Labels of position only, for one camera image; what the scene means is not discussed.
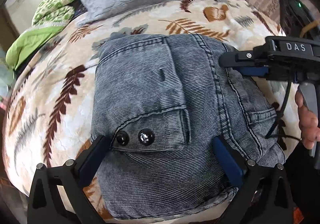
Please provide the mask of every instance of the black metal button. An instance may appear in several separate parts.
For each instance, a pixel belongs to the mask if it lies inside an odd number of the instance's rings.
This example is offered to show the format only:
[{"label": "black metal button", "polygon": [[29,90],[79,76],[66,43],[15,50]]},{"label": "black metal button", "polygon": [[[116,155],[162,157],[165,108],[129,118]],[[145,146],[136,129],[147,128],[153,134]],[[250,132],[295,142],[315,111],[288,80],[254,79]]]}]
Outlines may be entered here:
[{"label": "black metal button", "polygon": [[125,131],[119,131],[116,134],[116,139],[117,142],[122,146],[126,146],[129,143],[129,136]]},{"label": "black metal button", "polygon": [[138,134],[138,138],[139,141],[145,146],[152,144],[155,140],[155,136],[150,129],[141,130]]}]

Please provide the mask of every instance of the screw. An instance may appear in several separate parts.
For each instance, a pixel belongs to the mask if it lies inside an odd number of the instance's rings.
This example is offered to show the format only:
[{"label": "screw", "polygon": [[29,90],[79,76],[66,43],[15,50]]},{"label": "screw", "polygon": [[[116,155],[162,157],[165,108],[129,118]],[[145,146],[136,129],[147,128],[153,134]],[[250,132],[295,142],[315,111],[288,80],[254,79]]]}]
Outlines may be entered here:
[{"label": "screw", "polygon": [[37,164],[37,169],[41,170],[43,168],[44,164],[43,163],[38,163]]},{"label": "screw", "polygon": [[277,167],[278,167],[279,170],[283,170],[284,169],[284,166],[281,163],[278,163]]},{"label": "screw", "polygon": [[247,160],[247,164],[250,165],[250,166],[255,166],[256,162],[254,160]]},{"label": "screw", "polygon": [[75,162],[74,160],[69,159],[69,160],[66,161],[66,165],[67,165],[67,166],[71,166],[71,165],[74,164],[74,162]]}]

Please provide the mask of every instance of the person's hand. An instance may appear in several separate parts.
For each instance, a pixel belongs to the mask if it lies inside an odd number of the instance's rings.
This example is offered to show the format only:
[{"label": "person's hand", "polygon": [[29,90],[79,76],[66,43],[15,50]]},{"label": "person's hand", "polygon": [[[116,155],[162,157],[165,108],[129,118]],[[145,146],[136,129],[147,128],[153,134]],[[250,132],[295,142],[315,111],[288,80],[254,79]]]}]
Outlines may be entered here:
[{"label": "person's hand", "polygon": [[303,105],[303,97],[298,91],[295,95],[295,101],[298,105],[299,128],[301,130],[302,143],[307,149],[312,149],[314,141],[320,141],[318,118]]}]

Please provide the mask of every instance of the bed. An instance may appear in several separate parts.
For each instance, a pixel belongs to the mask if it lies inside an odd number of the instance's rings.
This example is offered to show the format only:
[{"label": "bed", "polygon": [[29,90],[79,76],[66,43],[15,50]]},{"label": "bed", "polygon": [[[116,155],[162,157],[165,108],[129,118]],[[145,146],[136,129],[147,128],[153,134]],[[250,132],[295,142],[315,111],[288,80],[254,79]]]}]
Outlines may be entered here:
[{"label": "bed", "polygon": [[[118,34],[181,33],[211,37],[240,51],[264,44],[266,36],[285,36],[277,23],[245,0],[167,0],[96,20],[92,13],[80,15],[41,47],[14,87],[3,126],[4,164],[12,184],[28,196],[38,163],[60,166],[90,146],[100,46]],[[254,80],[268,102],[279,109],[286,83]],[[280,128],[300,138],[296,90],[292,85]],[[297,143],[279,140],[286,158]],[[64,190],[59,187],[59,191],[66,209],[72,211]],[[117,222],[104,207],[97,177],[84,193],[105,221]],[[219,205],[210,210],[219,217],[224,208]],[[139,223],[162,220],[141,219]]]}]

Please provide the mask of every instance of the gray denim garment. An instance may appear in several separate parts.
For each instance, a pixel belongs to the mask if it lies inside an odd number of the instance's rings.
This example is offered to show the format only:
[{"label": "gray denim garment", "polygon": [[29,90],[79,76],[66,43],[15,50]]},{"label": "gray denim garment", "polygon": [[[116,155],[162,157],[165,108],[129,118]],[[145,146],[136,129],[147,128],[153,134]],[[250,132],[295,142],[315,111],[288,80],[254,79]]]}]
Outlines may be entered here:
[{"label": "gray denim garment", "polygon": [[[190,34],[125,36],[101,47],[91,134],[112,138],[97,174],[115,218],[160,221],[232,199],[237,190],[212,150],[219,135],[246,159],[284,163],[276,139],[264,138],[275,110],[250,77],[219,66],[233,47]],[[154,133],[149,146],[138,140],[142,129]],[[120,130],[126,146],[115,138]]]}]

